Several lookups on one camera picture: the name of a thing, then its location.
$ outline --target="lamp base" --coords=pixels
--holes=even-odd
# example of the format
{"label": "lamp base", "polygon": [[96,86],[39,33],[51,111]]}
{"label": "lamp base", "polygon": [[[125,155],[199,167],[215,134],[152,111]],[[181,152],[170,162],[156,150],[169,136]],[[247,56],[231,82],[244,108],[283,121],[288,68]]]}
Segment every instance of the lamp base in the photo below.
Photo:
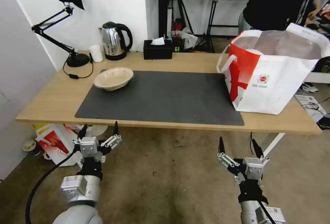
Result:
{"label": "lamp base", "polygon": [[81,67],[88,63],[89,63],[89,56],[87,56],[86,54],[78,54],[78,53],[72,54],[66,60],[66,64],[69,67],[73,67],[73,68]]}

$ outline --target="red and white bag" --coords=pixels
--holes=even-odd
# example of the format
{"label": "red and white bag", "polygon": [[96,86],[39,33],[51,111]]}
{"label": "red and white bag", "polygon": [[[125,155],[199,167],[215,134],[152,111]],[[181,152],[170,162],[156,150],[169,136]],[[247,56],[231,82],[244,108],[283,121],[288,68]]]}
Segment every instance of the red and white bag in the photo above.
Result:
{"label": "red and white bag", "polygon": [[235,110],[269,114],[279,114],[318,59],[330,56],[325,36],[293,23],[286,31],[243,31],[219,69],[226,49],[217,72],[225,74]]}
{"label": "red and white bag", "polygon": [[[37,138],[35,140],[39,142],[39,145],[55,164],[58,164],[71,154],[74,149],[72,140],[77,138],[77,135],[65,124],[48,124],[37,129],[36,134]],[[80,164],[81,157],[81,153],[76,152],[61,166],[72,166],[76,163]]]}

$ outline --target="electric kettle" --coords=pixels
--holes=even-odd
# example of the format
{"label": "electric kettle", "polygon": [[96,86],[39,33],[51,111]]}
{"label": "electric kettle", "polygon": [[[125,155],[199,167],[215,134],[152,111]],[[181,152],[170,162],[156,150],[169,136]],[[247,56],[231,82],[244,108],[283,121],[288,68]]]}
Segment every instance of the electric kettle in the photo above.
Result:
{"label": "electric kettle", "polygon": [[[132,33],[127,26],[114,22],[107,22],[99,28],[106,59],[120,60],[126,56],[126,52],[132,47]],[[130,43],[125,45],[122,31],[127,32]]]}

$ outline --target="ceramic bowl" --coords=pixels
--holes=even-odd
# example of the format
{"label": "ceramic bowl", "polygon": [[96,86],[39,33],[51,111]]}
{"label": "ceramic bowl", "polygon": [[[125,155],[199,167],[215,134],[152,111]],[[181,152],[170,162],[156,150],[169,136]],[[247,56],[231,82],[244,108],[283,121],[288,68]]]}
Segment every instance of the ceramic bowl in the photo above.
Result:
{"label": "ceramic bowl", "polygon": [[125,86],[133,77],[133,71],[129,68],[112,68],[101,72],[94,80],[97,88],[113,91]]}

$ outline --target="black shirt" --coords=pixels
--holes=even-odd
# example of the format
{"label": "black shirt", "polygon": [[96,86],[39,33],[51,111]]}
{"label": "black shirt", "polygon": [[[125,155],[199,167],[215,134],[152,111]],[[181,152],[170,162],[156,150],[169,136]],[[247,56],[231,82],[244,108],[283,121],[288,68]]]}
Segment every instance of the black shirt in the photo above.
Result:
{"label": "black shirt", "polygon": [[304,0],[249,0],[243,15],[258,30],[284,30],[287,20],[297,18]]}

